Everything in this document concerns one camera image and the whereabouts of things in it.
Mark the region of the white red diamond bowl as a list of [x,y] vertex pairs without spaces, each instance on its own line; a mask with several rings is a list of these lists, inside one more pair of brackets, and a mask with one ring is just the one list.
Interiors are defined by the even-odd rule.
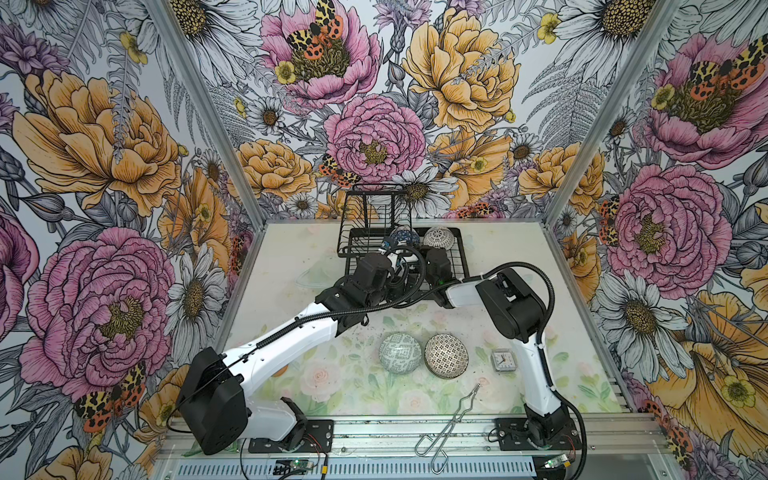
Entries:
[[423,235],[422,243],[425,247],[450,250],[455,243],[455,235],[448,227],[434,226]]

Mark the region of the blue patterned bowl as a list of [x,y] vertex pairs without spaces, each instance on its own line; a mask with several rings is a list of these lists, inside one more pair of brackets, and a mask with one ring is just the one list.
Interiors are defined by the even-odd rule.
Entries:
[[382,241],[381,248],[385,251],[392,250],[396,246],[410,246],[418,248],[421,244],[419,234],[410,228],[398,228],[393,230]]

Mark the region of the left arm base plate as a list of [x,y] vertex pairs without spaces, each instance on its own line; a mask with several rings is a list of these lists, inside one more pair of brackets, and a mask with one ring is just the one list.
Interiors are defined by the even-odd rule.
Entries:
[[258,404],[254,417],[257,430],[249,433],[247,451],[251,454],[320,453],[332,449],[335,422],[309,419],[290,398]]

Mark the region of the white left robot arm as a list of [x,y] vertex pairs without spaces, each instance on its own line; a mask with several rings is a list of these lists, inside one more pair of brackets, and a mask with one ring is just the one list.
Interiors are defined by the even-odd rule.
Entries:
[[352,274],[276,329],[224,353],[211,347],[199,351],[181,387],[176,413],[206,455],[242,438],[293,448],[304,433],[304,414],[288,398],[260,402],[254,394],[307,351],[362,323],[369,314],[410,299],[425,276],[426,261],[413,247],[364,255]]

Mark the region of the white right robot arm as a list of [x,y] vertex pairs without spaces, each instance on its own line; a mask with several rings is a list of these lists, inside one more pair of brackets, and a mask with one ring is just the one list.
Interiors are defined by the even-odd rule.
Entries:
[[556,391],[544,333],[554,311],[555,291],[547,275],[523,261],[503,263],[486,274],[457,279],[446,250],[426,250],[429,293],[443,308],[482,306],[498,333],[512,341],[524,380],[527,439],[549,447],[568,429],[569,409]]

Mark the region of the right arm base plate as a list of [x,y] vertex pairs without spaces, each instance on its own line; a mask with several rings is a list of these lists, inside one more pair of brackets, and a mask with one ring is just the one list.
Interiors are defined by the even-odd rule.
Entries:
[[538,417],[498,417],[486,435],[501,451],[579,450],[584,437],[578,424],[563,411]]

